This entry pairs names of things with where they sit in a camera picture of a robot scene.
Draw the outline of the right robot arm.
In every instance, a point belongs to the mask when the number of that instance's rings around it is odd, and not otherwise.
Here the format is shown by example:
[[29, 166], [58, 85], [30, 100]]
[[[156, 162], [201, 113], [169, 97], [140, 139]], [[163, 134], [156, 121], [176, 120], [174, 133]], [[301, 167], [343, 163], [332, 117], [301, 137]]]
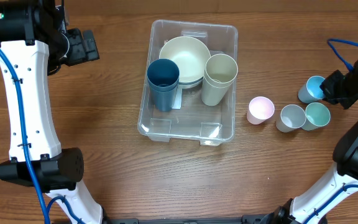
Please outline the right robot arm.
[[[358, 59], [334, 71], [320, 84], [324, 101], [350, 108], [358, 100]], [[358, 192], [358, 122], [334, 148], [333, 164], [305, 193], [291, 198], [272, 215], [271, 223], [326, 223], [326, 214]]]

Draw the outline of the small grey cup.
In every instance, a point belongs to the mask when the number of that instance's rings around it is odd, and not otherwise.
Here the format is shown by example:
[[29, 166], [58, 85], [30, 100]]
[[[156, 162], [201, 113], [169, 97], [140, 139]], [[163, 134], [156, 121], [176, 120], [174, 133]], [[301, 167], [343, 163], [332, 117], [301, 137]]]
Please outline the small grey cup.
[[288, 133], [301, 128], [305, 123], [306, 113], [303, 108], [298, 105], [286, 105], [276, 121], [276, 128], [283, 133]]

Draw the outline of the dark blue bowl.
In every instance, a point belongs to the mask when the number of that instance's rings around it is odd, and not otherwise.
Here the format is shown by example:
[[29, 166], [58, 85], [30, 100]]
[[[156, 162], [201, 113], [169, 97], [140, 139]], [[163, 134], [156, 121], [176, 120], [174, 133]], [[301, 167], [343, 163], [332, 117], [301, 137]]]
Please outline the dark blue bowl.
[[193, 88], [199, 85], [203, 80], [203, 77], [180, 77], [179, 85], [183, 89]]

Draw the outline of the small light blue cup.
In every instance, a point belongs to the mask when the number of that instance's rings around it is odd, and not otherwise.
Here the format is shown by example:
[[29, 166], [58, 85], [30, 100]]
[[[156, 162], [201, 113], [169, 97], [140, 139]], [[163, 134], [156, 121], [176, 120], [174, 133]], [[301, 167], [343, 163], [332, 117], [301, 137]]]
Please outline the small light blue cup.
[[320, 85], [324, 81], [324, 77], [312, 76], [306, 83], [300, 88], [298, 92], [298, 99], [303, 103], [312, 103], [322, 100], [325, 95], [320, 88]]

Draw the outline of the cream tall cup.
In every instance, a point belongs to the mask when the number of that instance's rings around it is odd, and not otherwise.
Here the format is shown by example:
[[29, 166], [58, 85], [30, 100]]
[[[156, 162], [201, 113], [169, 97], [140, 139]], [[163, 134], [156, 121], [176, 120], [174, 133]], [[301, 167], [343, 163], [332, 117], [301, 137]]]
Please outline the cream tall cup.
[[237, 62], [229, 55], [216, 54], [206, 62], [204, 78], [218, 88], [229, 87], [238, 74]]
[[201, 89], [201, 99], [203, 103], [208, 106], [216, 106], [223, 99], [231, 85], [232, 83], [223, 86], [218, 85], [204, 78]]

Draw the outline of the dark blue tall cup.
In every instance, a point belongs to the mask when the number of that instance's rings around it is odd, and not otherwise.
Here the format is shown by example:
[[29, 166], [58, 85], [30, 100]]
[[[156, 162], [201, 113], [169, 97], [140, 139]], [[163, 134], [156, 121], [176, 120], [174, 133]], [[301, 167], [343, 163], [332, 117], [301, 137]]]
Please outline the dark blue tall cup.
[[155, 107], [160, 111], [170, 111], [175, 103], [176, 85], [151, 86], [150, 94]]
[[169, 59], [155, 60], [147, 68], [147, 81], [157, 91], [166, 92], [176, 88], [179, 76], [178, 66]]

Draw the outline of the small green cup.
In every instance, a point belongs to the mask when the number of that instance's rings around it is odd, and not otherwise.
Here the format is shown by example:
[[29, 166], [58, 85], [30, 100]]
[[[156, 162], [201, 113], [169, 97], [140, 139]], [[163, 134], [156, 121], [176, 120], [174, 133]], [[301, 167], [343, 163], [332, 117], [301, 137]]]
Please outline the small green cup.
[[306, 121], [301, 127], [305, 131], [312, 131], [325, 127], [331, 120], [329, 109], [322, 103], [310, 103], [305, 109]]

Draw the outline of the small pink cup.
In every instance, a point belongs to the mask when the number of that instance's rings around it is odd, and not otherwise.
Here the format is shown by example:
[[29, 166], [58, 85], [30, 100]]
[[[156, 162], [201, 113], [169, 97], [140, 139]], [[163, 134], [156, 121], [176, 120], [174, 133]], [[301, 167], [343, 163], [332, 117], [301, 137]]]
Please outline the small pink cup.
[[261, 124], [270, 119], [274, 112], [275, 106], [270, 99], [264, 96], [257, 96], [249, 103], [247, 120], [251, 124]]

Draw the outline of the large cream bowl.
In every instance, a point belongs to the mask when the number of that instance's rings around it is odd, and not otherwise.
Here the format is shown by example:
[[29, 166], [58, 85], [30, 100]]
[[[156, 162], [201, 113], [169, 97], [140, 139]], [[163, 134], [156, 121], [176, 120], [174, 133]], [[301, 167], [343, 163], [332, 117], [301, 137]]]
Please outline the large cream bowl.
[[181, 36], [169, 40], [162, 48], [159, 59], [169, 59], [179, 68], [179, 84], [192, 85], [204, 77], [206, 62], [211, 57], [207, 46], [200, 40]]

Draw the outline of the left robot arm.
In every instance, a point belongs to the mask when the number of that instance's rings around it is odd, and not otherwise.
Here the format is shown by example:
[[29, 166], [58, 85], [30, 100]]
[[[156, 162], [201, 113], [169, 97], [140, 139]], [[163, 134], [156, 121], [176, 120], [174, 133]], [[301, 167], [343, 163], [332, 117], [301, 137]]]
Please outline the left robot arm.
[[99, 59], [92, 31], [68, 28], [54, 1], [0, 1], [0, 68], [10, 119], [9, 158], [0, 179], [35, 189], [45, 223], [58, 203], [72, 223], [109, 223], [83, 181], [83, 154], [64, 149], [50, 107], [48, 77], [62, 65]]

